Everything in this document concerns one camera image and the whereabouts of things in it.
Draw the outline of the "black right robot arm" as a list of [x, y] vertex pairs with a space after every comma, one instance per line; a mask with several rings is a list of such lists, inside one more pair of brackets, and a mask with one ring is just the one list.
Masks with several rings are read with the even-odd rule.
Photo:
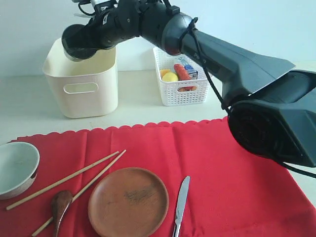
[[184, 54], [222, 82], [218, 95], [235, 140], [261, 157], [316, 165], [316, 75], [287, 60], [253, 53], [199, 31], [167, 0], [92, 0], [86, 25], [62, 33], [73, 61], [142, 37], [169, 55]]

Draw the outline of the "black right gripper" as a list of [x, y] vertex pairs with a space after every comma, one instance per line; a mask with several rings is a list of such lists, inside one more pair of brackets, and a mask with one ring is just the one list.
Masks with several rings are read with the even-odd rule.
[[63, 48], [108, 50], [140, 36], [140, 1], [118, 0], [116, 8], [91, 17], [86, 25], [68, 26], [62, 33]]

